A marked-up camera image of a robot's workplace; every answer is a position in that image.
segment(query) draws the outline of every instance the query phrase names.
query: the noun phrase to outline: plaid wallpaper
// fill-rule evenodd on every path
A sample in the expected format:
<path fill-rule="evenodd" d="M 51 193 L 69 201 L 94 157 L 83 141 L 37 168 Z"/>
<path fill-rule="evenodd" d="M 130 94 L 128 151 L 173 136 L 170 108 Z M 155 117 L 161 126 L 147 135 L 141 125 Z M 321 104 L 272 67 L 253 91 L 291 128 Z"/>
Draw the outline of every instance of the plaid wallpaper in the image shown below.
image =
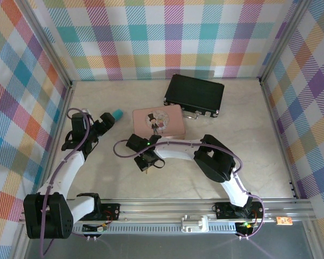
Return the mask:
<path fill-rule="evenodd" d="M 14 0 L 0 0 L 0 258 L 36 191 L 65 92 Z"/>
<path fill-rule="evenodd" d="M 303 198 L 324 236 L 324 0 L 313 0 L 266 90 Z"/>
<path fill-rule="evenodd" d="M 174 73 L 257 77 L 280 25 L 290 18 L 288 9 L 295 7 L 293 0 L 29 3 L 69 74 L 81 80 L 171 78 Z"/>
<path fill-rule="evenodd" d="M 287 15 L 285 16 L 285 18 L 284 18 L 284 20 L 283 20 L 283 22 L 281 24 L 281 27 L 280 27 L 279 31 L 277 32 L 277 34 L 276 34 L 276 36 L 275 36 L 275 38 L 274 38 L 274 40 L 273 40 L 273 42 L 272 42 L 272 44 L 271 44 L 271 46 L 269 48 L 268 54 L 266 54 L 265 59 L 263 61 L 263 64 L 260 67 L 258 77 L 261 77 L 262 76 L 262 74 L 263 74 L 263 72 L 264 72 L 264 70 L 266 68 L 266 65 L 269 62 L 269 59 L 271 57 L 271 54 L 276 50 L 276 47 L 278 46 L 278 43 L 280 42 L 282 33 L 285 30 L 285 28 L 286 28 L 289 20 L 291 19 L 291 17 L 293 15 L 293 13 L 294 13 L 294 11 L 296 9 L 296 6 L 298 5 L 299 1 L 300 0 L 293 0 L 293 3 L 291 5 L 291 7 L 289 8 Z"/>

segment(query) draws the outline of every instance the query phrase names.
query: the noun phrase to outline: small label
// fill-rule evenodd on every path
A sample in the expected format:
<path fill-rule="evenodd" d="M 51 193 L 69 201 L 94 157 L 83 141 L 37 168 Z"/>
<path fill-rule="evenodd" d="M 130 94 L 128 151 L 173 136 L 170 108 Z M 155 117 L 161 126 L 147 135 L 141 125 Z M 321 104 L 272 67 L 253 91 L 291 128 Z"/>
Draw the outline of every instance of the small label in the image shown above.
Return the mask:
<path fill-rule="evenodd" d="M 291 217 L 276 217 L 277 225 L 288 225 L 291 226 L 293 224 L 293 220 Z"/>

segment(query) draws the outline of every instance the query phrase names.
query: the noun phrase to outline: black briefcase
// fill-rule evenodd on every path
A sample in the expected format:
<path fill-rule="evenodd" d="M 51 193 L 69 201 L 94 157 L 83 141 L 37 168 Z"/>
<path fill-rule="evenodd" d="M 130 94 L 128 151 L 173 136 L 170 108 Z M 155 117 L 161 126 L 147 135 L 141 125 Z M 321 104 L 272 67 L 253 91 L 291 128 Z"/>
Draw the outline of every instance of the black briefcase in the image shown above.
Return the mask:
<path fill-rule="evenodd" d="M 225 86 L 197 78 L 174 74 L 164 96 L 164 105 L 179 104 L 181 109 L 217 117 Z"/>

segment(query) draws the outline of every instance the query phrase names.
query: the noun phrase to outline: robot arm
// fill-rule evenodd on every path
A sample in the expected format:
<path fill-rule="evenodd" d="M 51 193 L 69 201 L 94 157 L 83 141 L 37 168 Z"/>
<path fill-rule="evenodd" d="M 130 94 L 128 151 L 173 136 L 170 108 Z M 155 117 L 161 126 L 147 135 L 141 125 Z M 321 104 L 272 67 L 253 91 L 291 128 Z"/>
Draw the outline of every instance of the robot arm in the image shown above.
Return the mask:
<path fill-rule="evenodd" d="M 101 201 L 98 194 L 83 193 L 77 195 L 72 201 L 66 201 L 67 194 L 71 184 L 84 164 L 87 156 L 94 149 L 93 144 L 98 142 L 98 138 L 105 134 L 118 120 L 121 115 L 114 113 L 116 119 L 109 113 L 100 116 L 102 121 L 89 123 L 89 134 L 81 145 L 62 165 L 60 171 L 54 179 L 51 191 L 47 199 L 46 220 L 45 220 L 45 238 L 68 238 L 72 232 L 73 223 L 80 220 L 85 215 L 94 219 L 101 218 L 103 215 L 100 211 Z M 72 131 L 66 136 L 65 143 L 62 146 L 62 161 L 74 150 L 75 147 L 85 137 L 85 123 L 81 113 L 76 113 L 71 118 Z M 37 191 L 36 194 L 29 194 L 23 202 L 26 229 L 29 238 L 40 238 L 42 228 L 42 206 L 43 200 L 50 185 L 52 176 Z"/>
<path fill-rule="evenodd" d="M 162 142 L 170 142 L 171 144 L 158 145 Z M 200 144 L 210 144 L 231 152 L 213 136 L 205 135 L 199 140 L 171 140 L 153 135 L 147 140 L 133 134 L 129 138 L 126 146 L 136 152 L 140 152 L 147 146 L 153 144 L 157 144 L 156 147 L 148 149 L 134 159 L 142 171 L 148 169 L 150 166 L 154 166 L 159 160 L 164 162 L 164 159 L 167 158 L 194 160 L 209 179 L 221 183 L 232 205 L 245 208 L 251 202 L 249 196 L 240 189 L 234 178 L 235 161 L 233 157 L 217 149 L 200 146 Z"/>

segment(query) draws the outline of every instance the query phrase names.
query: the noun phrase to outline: marble floor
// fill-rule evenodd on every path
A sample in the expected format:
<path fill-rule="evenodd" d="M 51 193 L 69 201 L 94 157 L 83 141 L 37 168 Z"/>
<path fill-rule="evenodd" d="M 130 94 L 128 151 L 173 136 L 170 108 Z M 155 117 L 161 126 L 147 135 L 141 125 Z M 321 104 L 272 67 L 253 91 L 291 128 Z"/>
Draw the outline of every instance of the marble floor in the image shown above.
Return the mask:
<path fill-rule="evenodd" d="M 289 176 L 283 163 L 268 110 L 254 79 L 215 79 L 225 85 L 218 118 L 184 119 L 185 139 L 211 134 L 244 162 L 241 180 L 248 191 L 261 197 L 292 197 Z M 133 159 L 113 154 L 114 143 L 133 133 L 132 111 L 163 106 L 169 80 L 78 82 L 71 107 L 88 108 L 94 117 L 116 109 L 124 115 L 100 139 L 76 175 L 68 198 L 95 192 L 102 199 L 114 198 L 227 198 L 219 183 L 209 180 L 193 161 L 168 159 L 163 169 L 139 170 Z M 71 130 L 67 120 L 63 141 Z M 131 154 L 122 144 L 118 151 Z"/>

